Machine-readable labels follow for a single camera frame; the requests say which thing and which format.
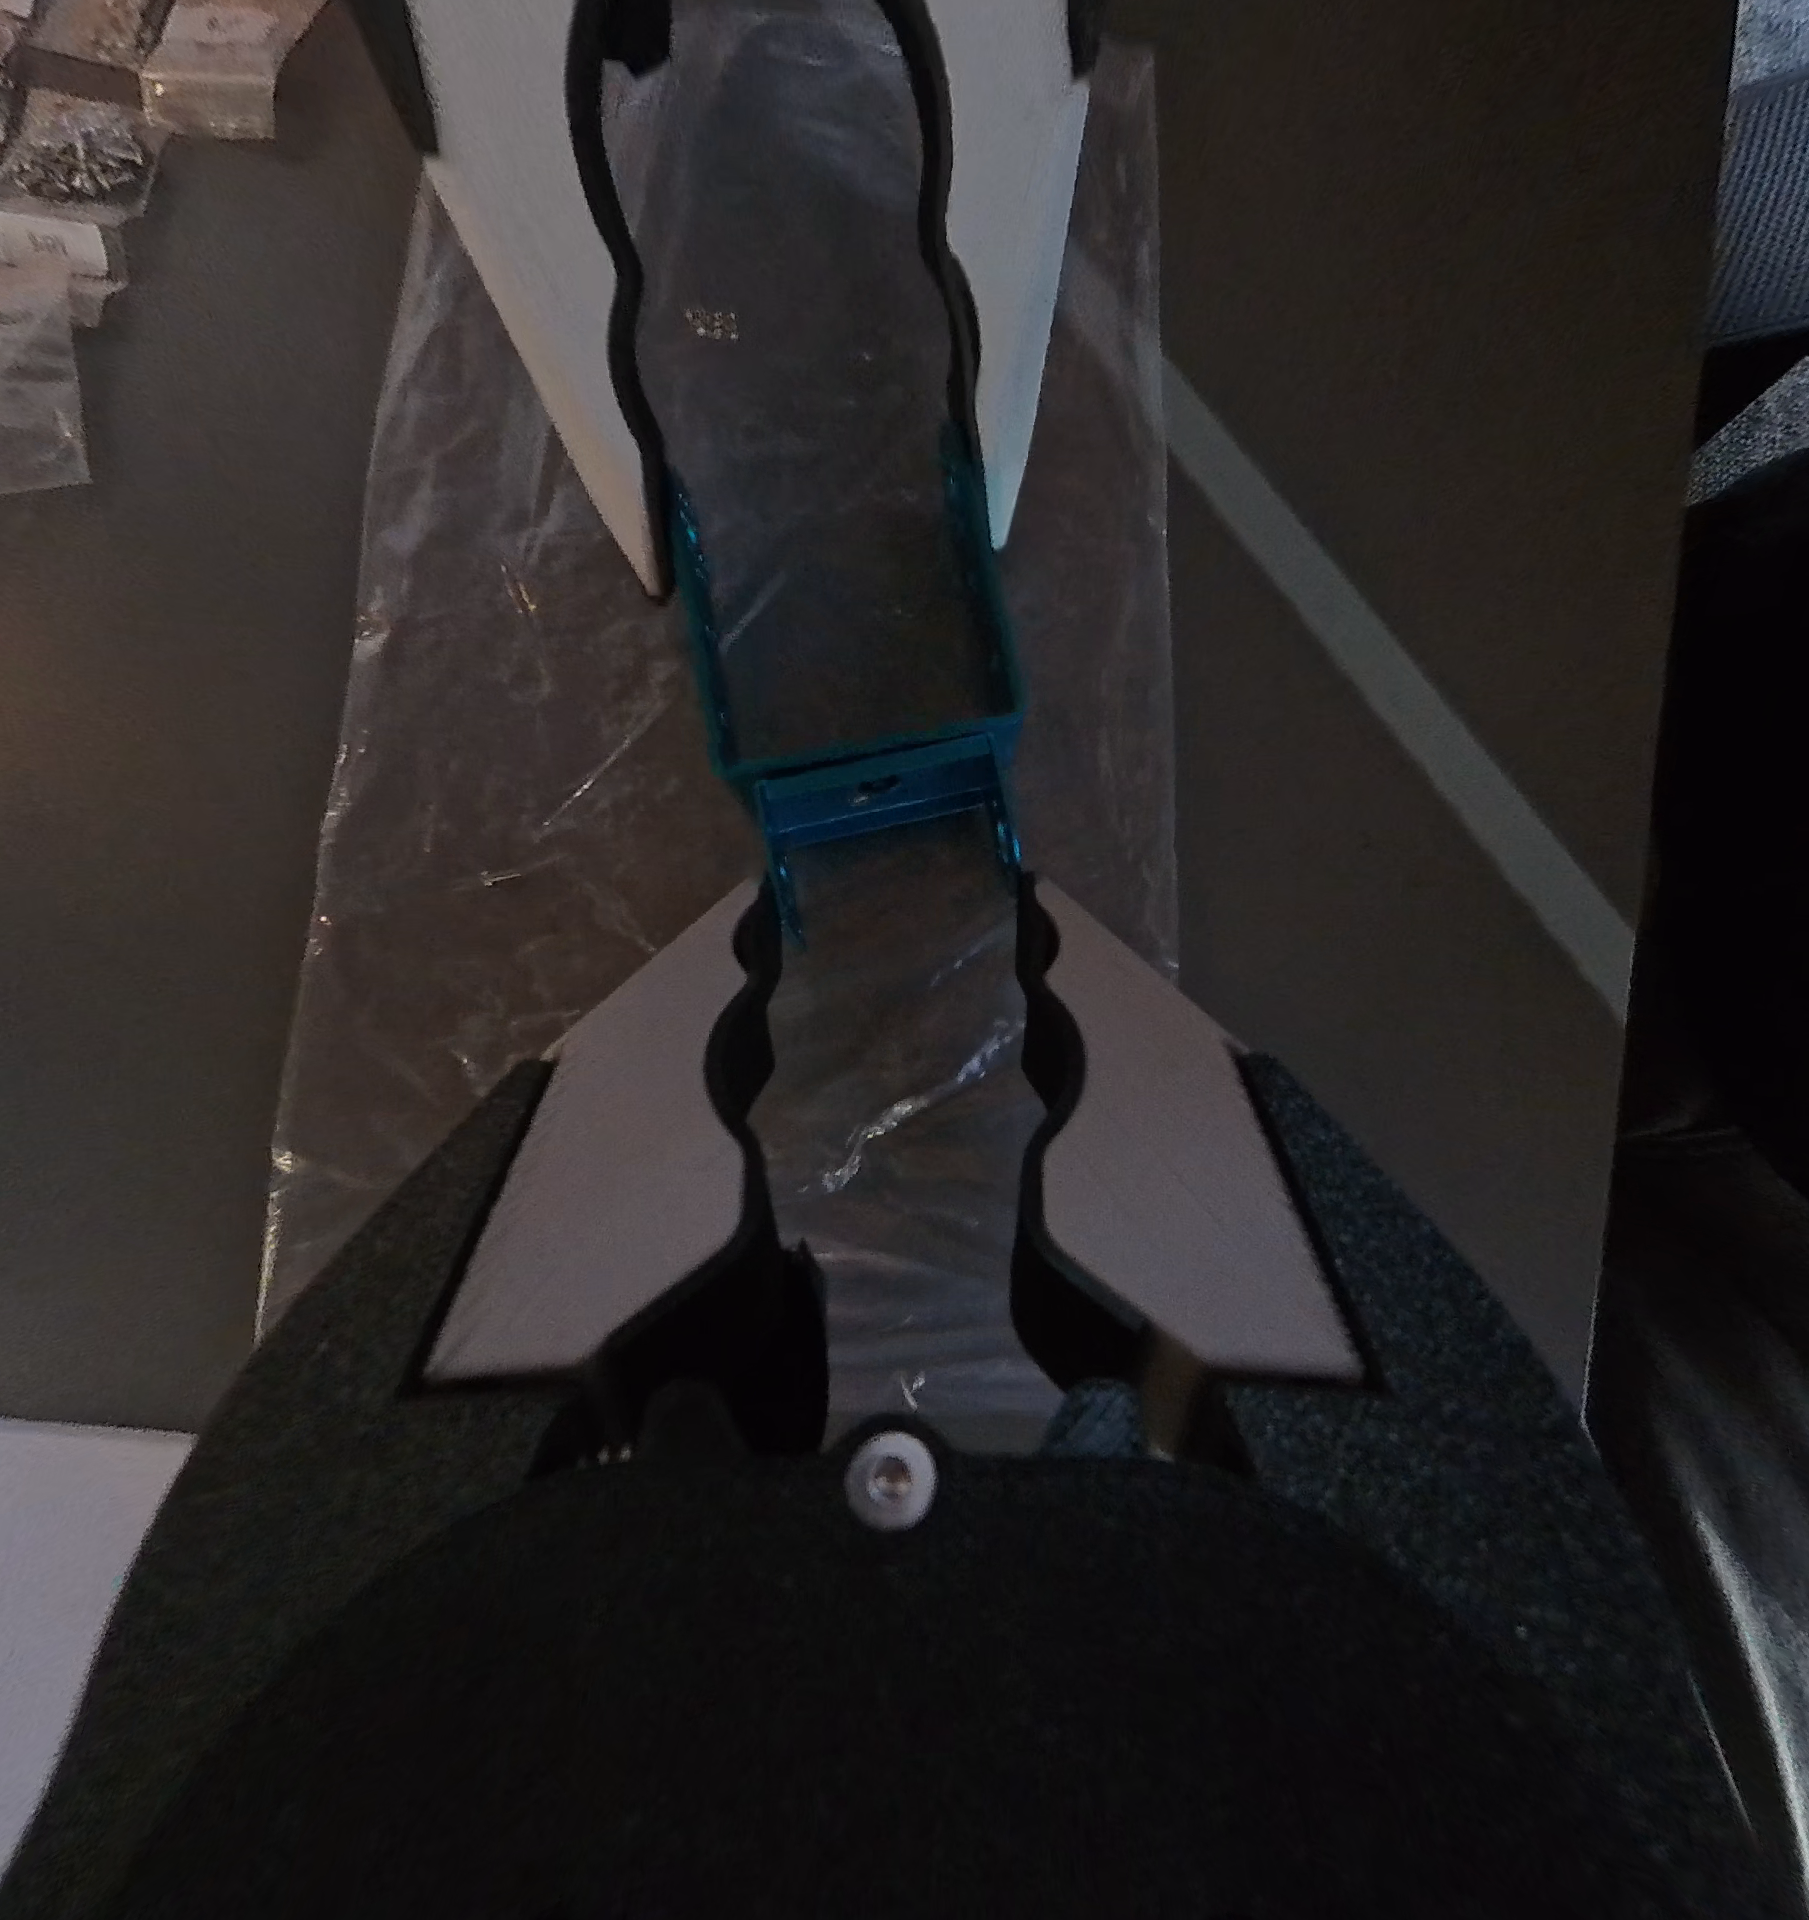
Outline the clear plastic sheet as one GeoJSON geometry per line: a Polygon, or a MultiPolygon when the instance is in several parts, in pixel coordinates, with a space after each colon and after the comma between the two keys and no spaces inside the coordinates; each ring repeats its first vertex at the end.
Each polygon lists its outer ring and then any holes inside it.
{"type": "MultiPolygon", "coordinates": [[[[1177,974],[1156,76],[1110,43],[1002,556],[1032,707],[1028,865],[1177,974]]],[[[273,1124],[256,1323],[519,1058],[753,879],[676,610],[644,596],[421,187],[370,442],[353,654],[273,1124]],[[476,878],[521,868],[511,885],[476,878]]],[[[751,1113],[817,1256],[837,1425],[1016,1446],[1059,1392],[1013,1337],[1013,900],[972,817],[821,848],[751,1113]]]]}

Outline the grey mesh fabric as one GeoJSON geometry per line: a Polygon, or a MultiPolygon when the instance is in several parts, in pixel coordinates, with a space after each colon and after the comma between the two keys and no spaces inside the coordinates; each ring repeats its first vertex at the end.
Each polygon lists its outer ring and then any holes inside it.
{"type": "Polygon", "coordinates": [[[1809,448],[1809,2],[1736,8],[1685,503],[1809,448]]]}

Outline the pile of small screw bags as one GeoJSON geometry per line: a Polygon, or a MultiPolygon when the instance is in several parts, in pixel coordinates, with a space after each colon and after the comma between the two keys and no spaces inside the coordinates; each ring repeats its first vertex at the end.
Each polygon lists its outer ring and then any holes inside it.
{"type": "Polygon", "coordinates": [[[319,2],[0,2],[0,493],[89,476],[76,336],[166,145],[268,141],[319,2]]]}

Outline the blue metal U bracket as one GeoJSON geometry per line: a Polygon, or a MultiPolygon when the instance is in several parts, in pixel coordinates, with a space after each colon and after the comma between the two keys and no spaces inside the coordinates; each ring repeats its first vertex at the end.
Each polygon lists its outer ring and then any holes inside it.
{"type": "Polygon", "coordinates": [[[794,852],[958,813],[988,819],[995,862],[1015,885],[1022,862],[1011,792],[1016,735],[1018,724],[988,724],[740,769],[785,936],[803,946],[794,852]]]}
{"type": "Polygon", "coordinates": [[[1013,755],[1030,707],[983,465],[942,418],[926,466],[860,495],[701,512],[666,471],[662,529],[707,740],[738,787],[982,740],[1013,755]]]}

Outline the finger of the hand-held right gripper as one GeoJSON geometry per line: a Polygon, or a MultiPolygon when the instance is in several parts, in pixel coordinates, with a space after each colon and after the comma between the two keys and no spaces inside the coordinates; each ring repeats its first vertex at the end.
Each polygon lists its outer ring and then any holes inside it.
{"type": "Polygon", "coordinates": [[[1033,442],[1075,195],[1095,8],[902,3],[920,131],[917,244],[948,332],[945,409],[1002,551],[1033,442]]]}
{"type": "Polygon", "coordinates": [[[638,584],[670,594],[666,457],[644,396],[644,269],[605,154],[610,3],[404,3],[424,176],[638,584]]]}

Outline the white instruction manual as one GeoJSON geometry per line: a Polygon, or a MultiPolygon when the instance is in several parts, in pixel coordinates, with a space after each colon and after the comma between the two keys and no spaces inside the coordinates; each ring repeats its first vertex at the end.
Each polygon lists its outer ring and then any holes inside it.
{"type": "Polygon", "coordinates": [[[194,1439],[0,1420],[0,1875],[194,1439]]]}

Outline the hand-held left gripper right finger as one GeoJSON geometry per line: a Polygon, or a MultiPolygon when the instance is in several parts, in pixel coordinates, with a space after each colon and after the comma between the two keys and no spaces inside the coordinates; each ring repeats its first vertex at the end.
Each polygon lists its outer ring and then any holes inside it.
{"type": "Polygon", "coordinates": [[[1040,1120],[1011,1308],[1047,1379],[1362,1379],[1293,1186],[1223,1030],[1049,879],[1022,874],[1015,979],[1040,1120]]]}

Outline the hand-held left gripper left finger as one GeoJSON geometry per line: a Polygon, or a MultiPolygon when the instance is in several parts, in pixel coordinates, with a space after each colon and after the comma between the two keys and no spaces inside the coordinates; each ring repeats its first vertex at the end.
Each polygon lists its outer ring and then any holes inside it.
{"type": "Polygon", "coordinates": [[[775,895],[745,882],[565,1033],[423,1381],[821,1385],[821,1281],[751,1128],[782,971],[775,895]]]}

